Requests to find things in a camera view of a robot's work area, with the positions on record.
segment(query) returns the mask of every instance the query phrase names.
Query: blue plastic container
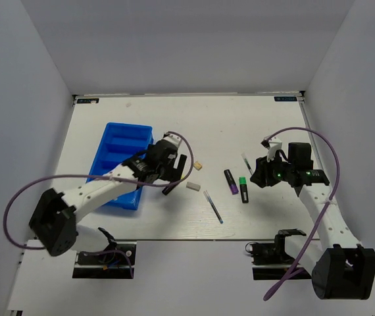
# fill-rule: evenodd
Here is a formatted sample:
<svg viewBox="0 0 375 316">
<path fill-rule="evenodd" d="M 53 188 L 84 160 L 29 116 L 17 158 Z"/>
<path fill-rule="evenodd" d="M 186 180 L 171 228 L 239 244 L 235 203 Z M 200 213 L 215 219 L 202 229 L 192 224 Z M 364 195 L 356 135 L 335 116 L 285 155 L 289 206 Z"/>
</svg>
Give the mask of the blue plastic container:
<svg viewBox="0 0 375 316">
<path fill-rule="evenodd" d="M 153 128 L 145 125 L 108 123 L 89 174 L 102 175 L 154 142 Z M 119 196 L 106 205 L 138 209 L 142 188 Z"/>
</svg>

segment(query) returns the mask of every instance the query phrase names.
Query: wall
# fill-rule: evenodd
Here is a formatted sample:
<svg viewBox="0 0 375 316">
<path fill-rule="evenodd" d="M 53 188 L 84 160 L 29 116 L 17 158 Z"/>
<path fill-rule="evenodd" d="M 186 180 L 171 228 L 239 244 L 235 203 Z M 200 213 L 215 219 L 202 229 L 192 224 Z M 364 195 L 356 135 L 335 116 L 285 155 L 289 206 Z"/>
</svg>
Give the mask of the wall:
<svg viewBox="0 0 375 316">
<path fill-rule="evenodd" d="M 22 0 L 73 94 L 305 90 L 353 0 Z"/>
<path fill-rule="evenodd" d="M 337 197 L 347 224 L 375 249 L 375 1 L 355 2 L 306 96 L 311 126 L 340 158 Z M 321 152 L 332 178 L 332 156 Z"/>
<path fill-rule="evenodd" d="M 72 97 L 19 0 L 0 0 L 0 315 L 20 250 L 3 236 L 8 199 L 23 184 L 53 172 Z M 23 242 L 41 187 L 19 199 L 9 221 Z"/>
</svg>

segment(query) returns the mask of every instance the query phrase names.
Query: purple marker cap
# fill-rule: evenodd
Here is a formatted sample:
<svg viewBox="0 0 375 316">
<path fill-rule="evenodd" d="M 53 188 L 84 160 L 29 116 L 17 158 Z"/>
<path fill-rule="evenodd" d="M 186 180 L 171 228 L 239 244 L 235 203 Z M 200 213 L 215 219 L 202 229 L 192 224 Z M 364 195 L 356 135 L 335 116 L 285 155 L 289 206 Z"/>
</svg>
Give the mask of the purple marker cap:
<svg viewBox="0 0 375 316">
<path fill-rule="evenodd" d="M 224 176 L 226 176 L 228 187 L 230 188 L 230 191 L 233 194 L 238 194 L 239 189 L 238 189 L 238 186 L 236 185 L 236 181 L 234 181 L 233 175 L 230 172 L 230 170 L 228 170 L 228 169 L 224 170 Z"/>
</svg>

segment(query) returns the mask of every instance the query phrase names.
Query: purple cable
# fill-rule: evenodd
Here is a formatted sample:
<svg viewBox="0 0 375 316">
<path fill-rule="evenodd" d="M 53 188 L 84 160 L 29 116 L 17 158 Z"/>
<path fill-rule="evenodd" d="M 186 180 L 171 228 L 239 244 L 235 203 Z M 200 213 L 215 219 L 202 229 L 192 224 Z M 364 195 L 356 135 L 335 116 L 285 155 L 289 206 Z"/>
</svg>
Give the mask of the purple cable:
<svg viewBox="0 0 375 316">
<path fill-rule="evenodd" d="M 134 278 L 134 271 L 133 271 L 132 265 L 130 264 L 130 260 L 128 256 L 122 250 L 114 249 L 114 250 L 105 250 L 105 251 L 97 251 L 97 252 L 87 252 L 87 251 L 80 252 L 80 254 L 82 255 L 107 255 L 109 253 L 120 253 L 121 255 L 123 255 L 123 257 L 126 259 L 129 265 L 130 277 Z"/>
<path fill-rule="evenodd" d="M 331 192 L 331 194 L 328 197 L 328 201 L 325 203 L 325 205 L 323 206 L 322 210 L 320 211 L 320 214 L 319 214 L 318 218 L 315 220 L 314 226 L 312 228 L 312 231 L 309 234 L 309 237 L 307 238 L 305 244 L 301 248 L 301 250 L 300 250 L 299 254 L 297 255 L 297 257 L 295 258 L 294 262 L 291 264 L 290 268 L 283 275 L 283 277 L 276 284 L 274 284 L 268 290 L 268 292 L 264 295 L 264 301 L 269 300 L 278 291 L 278 289 L 281 287 L 281 285 L 286 280 L 288 280 L 289 278 L 291 278 L 291 277 L 293 277 L 295 275 L 295 273 L 292 273 L 292 271 L 299 264 L 299 261 L 303 257 L 303 254 L 305 253 L 307 247 L 311 243 L 311 241 L 313 239 L 313 236 L 316 234 L 316 231 L 317 231 L 318 226 L 319 226 L 319 224 L 320 224 L 320 222 L 322 220 L 322 217 L 326 213 L 326 210 L 328 209 L 328 206 L 329 206 L 330 202 L 332 201 L 332 198 L 335 196 L 335 193 L 337 192 L 337 188 L 338 188 L 338 184 L 339 184 L 340 169 L 339 169 L 339 159 L 338 159 L 337 153 L 336 153 L 334 147 L 332 146 L 332 144 L 325 138 L 325 136 L 323 136 L 319 132 L 317 132 L 315 130 L 311 130 L 310 128 L 304 128 L 304 127 L 287 127 L 287 128 L 283 128 L 282 130 L 279 130 L 279 131 L 273 133 L 273 135 L 268 136 L 264 140 L 269 140 L 269 139 L 273 138 L 274 136 L 276 136 L 276 135 L 278 135 L 278 134 L 280 134 L 282 132 L 285 132 L 287 130 L 304 130 L 304 131 L 313 133 L 313 134 L 319 136 L 320 138 L 322 138 L 324 140 L 324 142 L 328 145 L 328 147 L 331 149 L 332 154 L 334 155 L 335 164 L 336 164 L 336 167 L 337 167 L 337 174 L 336 174 L 336 178 L 335 178 L 335 182 L 334 182 L 334 187 L 332 188 L 332 192 Z"/>
<path fill-rule="evenodd" d="M 140 181 L 137 181 L 137 180 L 130 180 L 130 179 L 126 179 L 126 178 L 120 178 L 120 177 L 117 177 L 117 176 L 114 176 L 112 179 L 115 180 L 115 181 L 134 183 L 134 184 L 137 184 L 139 186 L 152 186 L 154 188 L 165 188 L 165 187 L 167 187 L 169 185 L 175 186 L 175 185 L 183 182 L 184 180 L 186 180 L 188 178 L 188 176 L 192 172 L 193 162 L 195 161 L 193 159 L 192 148 L 190 147 L 189 142 L 182 135 L 180 135 L 179 133 L 177 133 L 177 132 L 171 132 L 171 131 L 168 131 L 167 133 L 172 134 L 172 135 L 176 135 L 176 136 L 180 137 L 180 139 L 185 142 L 186 147 L 189 150 L 190 159 L 191 159 L 190 168 L 189 168 L 189 171 L 187 172 L 187 174 L 182 179 L 174 181 L 174 182 L 166 183 L 166 184 L 145 183 L 145 182 L 140 182 Z M 32 246 L 22 245 L 22 244 L 19 244 L 18 242 L 16 242 L 12 238 L 11 234 L 9 234 L 9 231 L 8 231 L 8 226 L 7 226 L 8 214 L 9 214 L 9 211 L 11 210 L 12 204 L 14 203 L 14 201 L 17 199 L 17 197 L 23 191 L 25 191 L 28 188 L 32 187 L 34 184 L 37 184 L 37 183 L 40 183 L 40 182 L 43 182 L 43 181 L 52 180 L 52 179 L 59 179 L 59 178 L 90 178 L 90 179 L 98 179 L 98 180 L 111 180 L 111 178 L 109 176 L 92 176 L 92 175 L 89 175 L 89 174 L 56 174 L 56 175 L 53 175 L 53 176 L 44 176 L 43 178 L 34 180 L 34 181 L 26 184 L 21 189 L 19 189 L 19 191 L 17 191 L 17 193 L 15 193 L 14 196 L 9 200 L 8 204 L 6 205 L 5 212 L 3 213 L 3 232 L 5 233 L 5 236 L 6 236 L 7 240 L 12 245 L 14 245 L 14 246 L 16 246 L 18 248 L 27 249 L 27 250 L 42 250 L 42 249 L 45 249 L 44 247 L 32 247 Z"/>
</svg>

